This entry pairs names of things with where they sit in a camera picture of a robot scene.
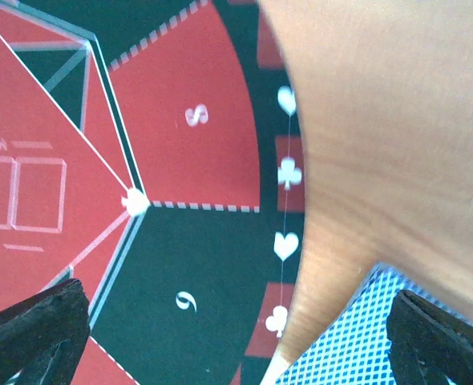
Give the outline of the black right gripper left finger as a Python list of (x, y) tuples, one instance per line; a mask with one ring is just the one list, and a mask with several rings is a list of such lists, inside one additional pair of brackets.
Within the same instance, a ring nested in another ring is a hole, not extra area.
[(70, 384), (91, 329), (71, 278), (0, 312), (0, 384)]

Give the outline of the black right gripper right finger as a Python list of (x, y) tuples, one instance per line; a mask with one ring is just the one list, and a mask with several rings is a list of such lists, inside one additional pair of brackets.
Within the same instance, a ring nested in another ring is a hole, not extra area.
[(473, 384), (473, 326), (412, 291), (399, 291), (386, 320), (397, 384)]

